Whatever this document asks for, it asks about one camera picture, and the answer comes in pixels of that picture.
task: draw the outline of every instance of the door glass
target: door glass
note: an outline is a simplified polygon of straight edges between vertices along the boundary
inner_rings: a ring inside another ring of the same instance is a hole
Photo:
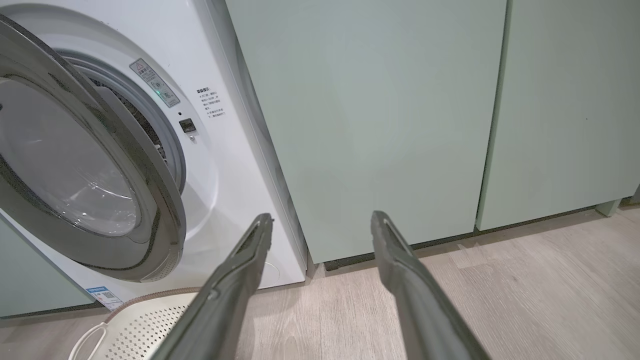
[[[0,78],[0,154],[60,217],[94,233],[133,230],[138,203],[102,147],[54,99]]]

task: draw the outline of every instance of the white front-loading washing machine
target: white front-loading washing machine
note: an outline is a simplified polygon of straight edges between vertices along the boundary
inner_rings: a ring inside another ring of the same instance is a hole
[[[200,286],[260,213],[307,248],[223,1],[0,1],[1,213],[114,309]]]

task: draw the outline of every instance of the washing machine door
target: washing machine door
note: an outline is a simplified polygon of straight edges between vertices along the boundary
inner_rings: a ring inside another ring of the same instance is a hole
[[[2,15],[0,208],[70,259],[128,281],[169,274],[186,233],[173,178],[124,105]]]

